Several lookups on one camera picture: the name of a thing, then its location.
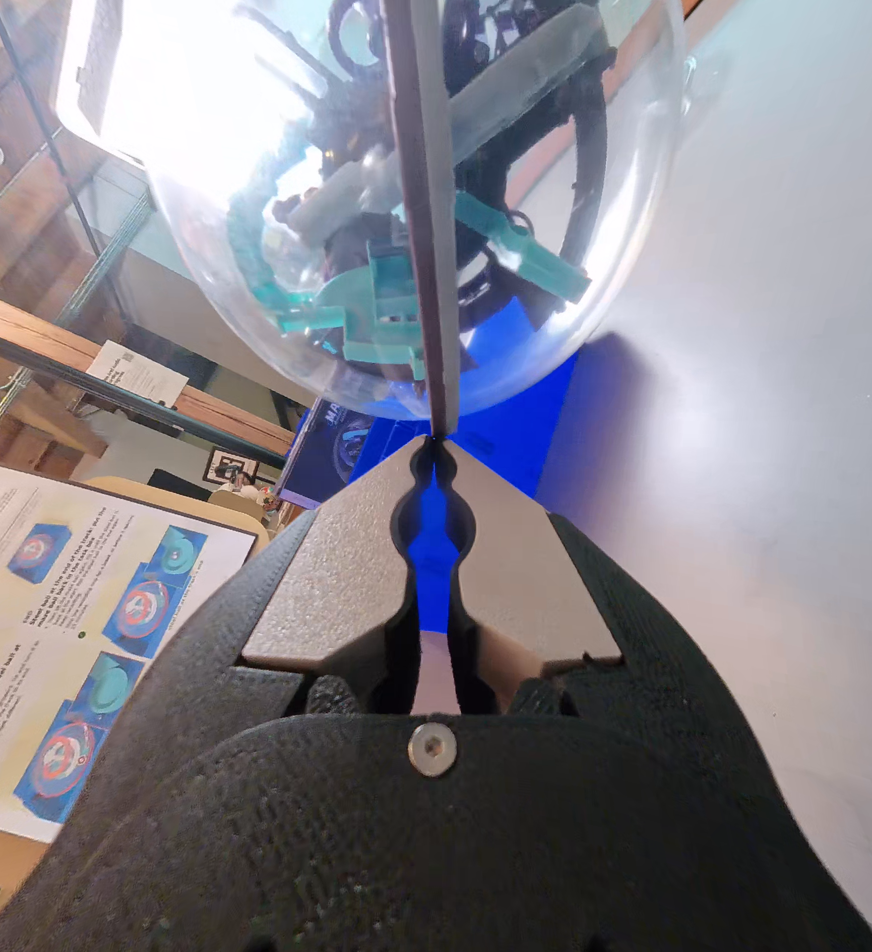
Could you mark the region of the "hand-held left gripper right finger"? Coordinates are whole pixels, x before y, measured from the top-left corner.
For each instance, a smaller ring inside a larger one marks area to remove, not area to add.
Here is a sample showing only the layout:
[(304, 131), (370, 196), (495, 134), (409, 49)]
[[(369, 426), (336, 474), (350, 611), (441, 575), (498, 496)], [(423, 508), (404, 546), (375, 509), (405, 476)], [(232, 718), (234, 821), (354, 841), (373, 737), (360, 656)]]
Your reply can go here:
[(460, 708), (509, 708), (527, 680), (623, 654), (549, 513), (454, 442), (438, 446), (451, 570), (447, 639)]

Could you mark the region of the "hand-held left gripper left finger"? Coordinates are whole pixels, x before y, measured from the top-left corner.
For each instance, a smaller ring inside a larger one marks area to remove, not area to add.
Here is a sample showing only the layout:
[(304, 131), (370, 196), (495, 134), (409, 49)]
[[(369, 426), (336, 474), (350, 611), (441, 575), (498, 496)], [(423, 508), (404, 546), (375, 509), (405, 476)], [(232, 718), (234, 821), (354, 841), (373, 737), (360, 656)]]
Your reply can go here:
[(340, 677), (365, 708), (412, 708), (422, 650), (409, 549), (431, 450), (414, 438), (316, 509), (243, 649), (248, 665)]

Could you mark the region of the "clear maze ball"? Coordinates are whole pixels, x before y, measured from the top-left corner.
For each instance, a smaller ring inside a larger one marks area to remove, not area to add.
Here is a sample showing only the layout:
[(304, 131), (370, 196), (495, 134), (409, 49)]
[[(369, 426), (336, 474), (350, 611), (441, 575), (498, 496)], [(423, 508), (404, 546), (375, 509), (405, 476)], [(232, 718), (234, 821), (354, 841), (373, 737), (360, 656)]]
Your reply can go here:
[(144, 164), (263, 363), (451, 432), (601, 321), (683, 112), (676, 2), (144, 2)]

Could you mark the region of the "dark blue cardboard box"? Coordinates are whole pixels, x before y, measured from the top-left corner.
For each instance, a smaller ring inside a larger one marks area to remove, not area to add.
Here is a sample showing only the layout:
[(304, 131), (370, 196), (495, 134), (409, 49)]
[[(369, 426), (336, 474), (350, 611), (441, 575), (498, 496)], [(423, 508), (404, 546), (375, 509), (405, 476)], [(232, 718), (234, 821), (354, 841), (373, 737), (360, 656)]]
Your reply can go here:
[(347, 486), (376, 418), (318, 399), (295, 433), (277, 498), (313, 509)]

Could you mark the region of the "small framed marker sign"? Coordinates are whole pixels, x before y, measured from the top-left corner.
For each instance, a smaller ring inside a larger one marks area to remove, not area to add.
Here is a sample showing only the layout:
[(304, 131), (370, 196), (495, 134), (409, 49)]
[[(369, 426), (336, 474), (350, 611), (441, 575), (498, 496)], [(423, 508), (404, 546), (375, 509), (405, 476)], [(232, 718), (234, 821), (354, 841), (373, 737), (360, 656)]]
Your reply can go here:
[(247, 480), (253, 483), (259, 468), (260, 463), (257, 460), (239, 455), (225, 447), (212, 446), (204, 468), (203, 480), (217, 485), (227, 484), (233, 482), (239, 472), (244, 472)]

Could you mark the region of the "blue plastic bin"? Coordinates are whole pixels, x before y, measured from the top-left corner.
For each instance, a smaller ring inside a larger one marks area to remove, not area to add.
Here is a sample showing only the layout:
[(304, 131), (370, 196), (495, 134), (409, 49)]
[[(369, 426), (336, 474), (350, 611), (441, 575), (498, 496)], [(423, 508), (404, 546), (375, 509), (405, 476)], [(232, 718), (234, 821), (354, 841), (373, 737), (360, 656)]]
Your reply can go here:
[[(549, 376), (515, 397), (462, 417), (453, 441), (504, 480), (533, 497), (573, 373), (570, 358)], [(378, 466), (402, 446), (428, 435), (426, 421), (376, 418), (348, 483)], [(451, 566), (458, 548), (445, 529), (447, 503), (435, 484), (421, 501), (421, 531), (409, 546), (415, 566), (420, 628), (446, 633)]]

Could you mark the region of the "white paper notice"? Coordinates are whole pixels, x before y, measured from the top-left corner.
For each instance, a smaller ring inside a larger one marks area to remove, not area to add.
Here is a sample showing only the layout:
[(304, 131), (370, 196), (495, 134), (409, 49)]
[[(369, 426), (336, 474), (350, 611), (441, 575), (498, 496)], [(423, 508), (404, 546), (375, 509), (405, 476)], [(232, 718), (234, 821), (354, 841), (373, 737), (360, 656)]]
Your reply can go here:
[(85, 373), (168, 409), (188, 386), (187, 376), (113, 341), (102, 344)]

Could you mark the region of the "bright studio light panel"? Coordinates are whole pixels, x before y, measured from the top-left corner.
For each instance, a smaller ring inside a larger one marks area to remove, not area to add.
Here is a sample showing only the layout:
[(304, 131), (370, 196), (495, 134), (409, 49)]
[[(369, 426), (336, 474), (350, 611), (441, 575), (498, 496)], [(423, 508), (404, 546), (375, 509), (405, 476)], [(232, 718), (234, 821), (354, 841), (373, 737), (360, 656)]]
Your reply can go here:
[(66, 128), (138, 166), (168, 142), (206, 156), (290, 150), (329, 81), (329, 2), (66, 2), (51, 103)]

